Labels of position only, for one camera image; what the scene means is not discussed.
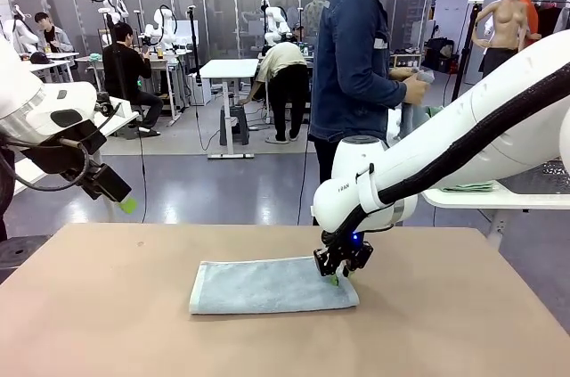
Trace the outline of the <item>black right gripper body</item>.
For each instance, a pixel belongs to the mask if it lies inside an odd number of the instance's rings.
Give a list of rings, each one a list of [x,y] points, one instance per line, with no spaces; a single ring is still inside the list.
[[[341,260],[355,260],[366,251],[364,234],[337,234],[327,248],[340,256]]]

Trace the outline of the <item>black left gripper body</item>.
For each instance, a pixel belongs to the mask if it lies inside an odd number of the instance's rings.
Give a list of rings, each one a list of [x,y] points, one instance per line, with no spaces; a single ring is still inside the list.
[[[71,138],[59,136],[40,145],[27,146],[26,157],[29,160],[47,175],[59,175],[67,183],[43,186],[26,181],[26,186],[43,193],[55,193],[79,186],[90,197],[104,195],[101,181],[117,177],[113,168],[94,159],[106,141],[104,135],[78,135]]]

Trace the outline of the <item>person's right hand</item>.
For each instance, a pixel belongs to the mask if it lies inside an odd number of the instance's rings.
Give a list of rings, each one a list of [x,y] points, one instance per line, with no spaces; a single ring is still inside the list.
[[[406,93],[403,101],[410,105],[421,105],[424,96],[429,88],[429,83],[419,79],[419,74],[414,73],[404,80]]]

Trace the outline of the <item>person's left hand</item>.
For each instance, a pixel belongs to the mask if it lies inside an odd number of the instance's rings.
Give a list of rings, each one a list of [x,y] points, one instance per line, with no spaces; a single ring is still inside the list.
[[[389,71],[389,78],[395,81],[404,82],[409,77],[417,73],[417,70],[411,67],[396,67]]]

